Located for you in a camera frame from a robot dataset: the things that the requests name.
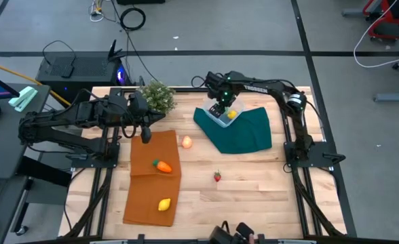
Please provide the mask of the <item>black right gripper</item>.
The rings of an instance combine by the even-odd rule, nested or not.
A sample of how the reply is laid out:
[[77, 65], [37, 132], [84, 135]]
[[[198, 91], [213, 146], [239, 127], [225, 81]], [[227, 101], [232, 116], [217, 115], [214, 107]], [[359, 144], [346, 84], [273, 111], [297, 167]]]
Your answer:
[[[229, 108], [232, 106], [235, 98], [235, 92], [231, 84], [231, 79], [236, 75], [235, 71], [230, 71], [223, 76], [209, 71], [206, 75], [204, 85], [208, 88], [207, 95], [210, 99], [223, 101], [223, 106]], [[219, 103], [212, 105], [208, 112], [215, 118], [222, 115], [222, 106]]]

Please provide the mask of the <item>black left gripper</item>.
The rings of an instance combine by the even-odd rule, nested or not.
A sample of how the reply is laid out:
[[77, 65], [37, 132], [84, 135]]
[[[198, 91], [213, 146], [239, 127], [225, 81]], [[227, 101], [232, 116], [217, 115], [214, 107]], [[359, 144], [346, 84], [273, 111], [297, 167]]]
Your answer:
[[150, 110], [146, 99], [139, 91], [128, 96], [128, 110], [130, 113], [130, 122], [133, 126], [141, 126], [142, 143], [149, 143], [151, 140], [150, 123], [156, 123], [166, 117], [165, 113]]

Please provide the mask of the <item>orange toy carrot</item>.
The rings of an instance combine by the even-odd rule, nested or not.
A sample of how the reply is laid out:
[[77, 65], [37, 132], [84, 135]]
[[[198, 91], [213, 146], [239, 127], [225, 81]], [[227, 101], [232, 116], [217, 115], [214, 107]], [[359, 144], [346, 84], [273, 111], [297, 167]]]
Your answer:
[[172, 168], [164, 161], [160, 161], [159, 159], [155, 159], [153, 161], [153, 166], [158, 169], [159, 171], [162, 171], [164, 173], [171, 173]]

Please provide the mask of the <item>clear plastic tupperware container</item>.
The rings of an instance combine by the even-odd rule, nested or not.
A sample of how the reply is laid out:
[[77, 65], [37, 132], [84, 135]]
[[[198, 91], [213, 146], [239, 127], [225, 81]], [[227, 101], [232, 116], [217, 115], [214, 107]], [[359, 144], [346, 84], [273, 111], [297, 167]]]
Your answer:
[[[219, 118], [213, 117], [209, 112], [208, 109], [216, 104], [219, 103], [222, 106], [222, 115]], [[225, 114], [225, 107], [223, 106], [223, 101], [218, 102], [216, 99], [210, 99], [207, 98], [205, 102], [202, 105], [202, 109], [206, 113], [206, 115], [214, 121], [217, 125], [226, 128], [230, 126], [245, 110], [244, 103], [241, 100], [236, 100], [231, 107], [229, 107], [229, 110], [235, 110], [237, 112], [237, 117], [234, 119], [229, 119], [227, 117], [227, 114]]]

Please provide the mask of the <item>artificial potted plant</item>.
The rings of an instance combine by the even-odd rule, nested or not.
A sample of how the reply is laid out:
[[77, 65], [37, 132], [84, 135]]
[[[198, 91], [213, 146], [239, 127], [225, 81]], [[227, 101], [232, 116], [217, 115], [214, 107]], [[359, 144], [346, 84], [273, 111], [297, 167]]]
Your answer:
[[151, 80], [150, 84], [141, 86], [138, 91], [146, 99], [149, 108], [167, 114], [175, 109], [175, 90], [160, 81]]

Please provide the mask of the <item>dark green cloth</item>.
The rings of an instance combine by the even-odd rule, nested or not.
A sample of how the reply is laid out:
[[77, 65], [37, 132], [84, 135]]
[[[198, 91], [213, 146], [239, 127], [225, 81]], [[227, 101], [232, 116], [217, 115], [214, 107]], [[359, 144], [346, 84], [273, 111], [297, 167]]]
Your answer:
[[229, 126], [221, 127], [201, 108], [193, 120], [220, 153], [255, 153], [272, 147], [270, 122], [264, 107], [247, 110]]

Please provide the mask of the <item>orange cloth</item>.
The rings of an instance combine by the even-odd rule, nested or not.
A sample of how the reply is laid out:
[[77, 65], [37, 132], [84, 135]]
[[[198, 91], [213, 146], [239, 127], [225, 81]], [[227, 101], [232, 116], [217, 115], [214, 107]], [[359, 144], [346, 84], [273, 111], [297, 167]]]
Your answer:
[[[164, 173], [153, 166], [159, 159], [166, 162], [171, 173]], [[131, 141], [130, 187], [123, 216], [125, 224], [171, 226], [174, 223], [178, 194], [181, 185], [181, 164], [176, 132], [153, 132], [149, 143], [141, 138]], [[158, 211], [162, 199], [171, 198], [167, 211]]]

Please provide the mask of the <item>black wifi antenna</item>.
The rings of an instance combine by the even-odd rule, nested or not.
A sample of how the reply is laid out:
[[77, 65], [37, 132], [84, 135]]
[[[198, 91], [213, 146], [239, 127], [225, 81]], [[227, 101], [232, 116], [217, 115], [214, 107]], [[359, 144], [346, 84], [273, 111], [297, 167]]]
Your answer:
[[110, 46], [110, 50], [108, 52], [108, 57], [107, 57], [107, 60], [109, 62], [116, 61], [117, 59], [121, 59], [126, 56], [125, 54], [122, 54], [122, 49], [118, 49], [118, 50], [115, 49], [116, 42], [117, 42], [117, 40], [114, 39]]

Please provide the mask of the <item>black computer tower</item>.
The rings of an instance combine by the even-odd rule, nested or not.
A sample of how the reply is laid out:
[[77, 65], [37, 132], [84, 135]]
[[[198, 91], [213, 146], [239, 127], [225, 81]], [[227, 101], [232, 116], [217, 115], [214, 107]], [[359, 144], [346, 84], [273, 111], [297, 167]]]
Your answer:
[[88, 100], [88, 93], [81, 93], [81, 89], [92, 90], [97, 86], [125, 86], [130, 84], [130, 78], [121, 59], [109, 62], [106, 54], [76, 54], [73, 63], [74, 71], [70, 78], [62, 78], [64, 67], [70, 63], [72, 54], [50, 54], [47, 59], [52, 62], [49, 66], [45, 60], [41, 62], [36, 80], [72, 102], [76, 96], [80, 100]]

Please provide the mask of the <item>black bulky object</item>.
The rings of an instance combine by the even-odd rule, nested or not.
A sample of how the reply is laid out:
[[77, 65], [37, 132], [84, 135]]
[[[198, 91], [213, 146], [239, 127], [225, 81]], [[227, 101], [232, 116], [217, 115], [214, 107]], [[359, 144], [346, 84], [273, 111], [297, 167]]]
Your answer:
[[240, 222], [235, 229], [235, 233], [232, 235], [229, 229], [228, 221], [223, 221], [220, 226], [215, 226], [214, 230], [210, 234], [210, 244], [249, 244], [250, 235], [253, 235], [254, 231], [244, 222]]

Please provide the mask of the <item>mint green stapler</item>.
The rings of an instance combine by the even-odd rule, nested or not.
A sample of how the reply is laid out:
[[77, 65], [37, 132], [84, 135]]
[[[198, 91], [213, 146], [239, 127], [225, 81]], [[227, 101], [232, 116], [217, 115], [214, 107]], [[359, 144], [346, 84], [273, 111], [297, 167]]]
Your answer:
[[37, 95], [37, 93], [38, 91], [35, 88], [27, 86], [20, 91], [18, 98], [10, 99], [8, 104], [14, 107], [14, 110], [22, 112]]

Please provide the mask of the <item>dark grey desk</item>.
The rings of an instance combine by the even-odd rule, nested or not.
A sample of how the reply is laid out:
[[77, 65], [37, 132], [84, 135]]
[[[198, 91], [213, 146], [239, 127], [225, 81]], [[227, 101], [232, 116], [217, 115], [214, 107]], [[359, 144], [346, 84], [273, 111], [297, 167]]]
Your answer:
[[37, 86], [35, 89], [37, 95], [21, 113], [15, 111], [7, 99], [0, 100], [0, 244], [10, 231], [28, 180], [26, 176], [16, 174], [26, 150], [18, 138], [18, 124], [27, 112], [42, 111], [49, 96], [49, 86]]

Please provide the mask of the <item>yellow pole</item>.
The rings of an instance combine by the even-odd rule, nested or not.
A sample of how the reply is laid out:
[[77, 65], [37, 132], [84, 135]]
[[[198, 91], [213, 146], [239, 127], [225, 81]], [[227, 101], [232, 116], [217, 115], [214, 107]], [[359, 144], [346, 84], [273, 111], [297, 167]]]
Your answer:
[[[37, 85], [43, 85], [42, 83], [40, 83], [39, 81], [35, 80], [34, 78], [28, 77], [28, 76], [23, 75], [23, 74], [21, 74], [21, 73], [17, 73], [16, 71], [10, 70], [10, 69], [8, 69], [8, 68], [6, 68], [6, 67], [4, 67], [4, 66], [1, 66], [1, 65], [0, 65], [0, 70], [5, 71], [5, 72], [7, 72], [7, 73], [10, 73], [10, 74], [12, 74], [12, 75], [16, 75], [17, 77], [21, 77], [21, 78], [23, 78], [23, 79], [26, 79], [27, 81], [30, 81], [30, 82], [35, 83], [35, 84], [37, 84]], [[60, 96], [59, 94], [57, 94], [57, 93], [54, 92], [53, 90], [52, 90], [50, 93], [51, 93], [51, 95], [52, 95], [54, 98], [57, 98], [58, 100], [60, 100], [61, 103], [65, 104], [65, 105], [67, 105], [67, 106], [70, 106], [70, 105], [71, 105], [70, 102], [68, 102], [67, 100], [65, 100], [62, 96]]]

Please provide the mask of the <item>grey chair leg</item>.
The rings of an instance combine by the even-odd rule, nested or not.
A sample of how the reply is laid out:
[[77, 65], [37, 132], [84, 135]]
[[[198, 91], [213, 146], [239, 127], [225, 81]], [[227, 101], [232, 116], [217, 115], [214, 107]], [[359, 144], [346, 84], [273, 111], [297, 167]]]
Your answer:
[[375, 102], [399, 102], [399, 93], [380, 93], [373, 98]]

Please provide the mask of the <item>black aluminium table frame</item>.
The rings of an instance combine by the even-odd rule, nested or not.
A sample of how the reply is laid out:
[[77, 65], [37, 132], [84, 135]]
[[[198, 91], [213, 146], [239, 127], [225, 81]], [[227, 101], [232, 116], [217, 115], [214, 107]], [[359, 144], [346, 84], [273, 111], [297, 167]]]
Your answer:
[[[239, 96], [248, 109], [264, 107], [271, 126], [272, 147], [243, 155], [224, 155], [195, 124], [193, 112], [206, 100], [203, 89], [177, 87], [176, 108], [153, 125], [153, 131], [176, 132], [177, 140], [189, 136], [193, 146], [180, 148], [181, 181], [174, 223], [170, 227], [123, 223], [130, 186], [131, 141], [121, 139], [118, 166], [113, 170], [108, 194], [86, 225], [88, 235], [106, 239], [205, 239], [213, 228], [228, 221], [231, 230], [245, 222], [269, 239], [299, 238], [304, 231], [324, 233], [308, 204], [293, 185], [285, 166], [284, 143], [294, 140], [290, 119], [276, 101], [263, 94]], [[214, 180], [220, 171], [221, 180]]]

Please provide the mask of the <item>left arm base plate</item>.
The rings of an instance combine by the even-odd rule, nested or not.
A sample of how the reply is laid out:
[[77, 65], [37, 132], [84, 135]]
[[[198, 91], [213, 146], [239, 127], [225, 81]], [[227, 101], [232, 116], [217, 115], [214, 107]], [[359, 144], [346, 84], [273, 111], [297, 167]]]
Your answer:
[[74, 168], [114, 168], [118, 165], [120, 143], [109, 143], [107, 151], [101, 155], [73, 154], [67, 156]]

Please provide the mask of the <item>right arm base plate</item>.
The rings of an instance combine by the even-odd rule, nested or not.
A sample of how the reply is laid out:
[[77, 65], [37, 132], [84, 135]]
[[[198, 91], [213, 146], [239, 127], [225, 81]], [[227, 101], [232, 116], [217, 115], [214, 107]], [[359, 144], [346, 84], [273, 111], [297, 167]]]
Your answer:
[[346, 159], [345, 155], [331, 153], [326, 142], [314, 142], [309, 148], [285, 142], [284, 152], [291, 167], [332, 167]]

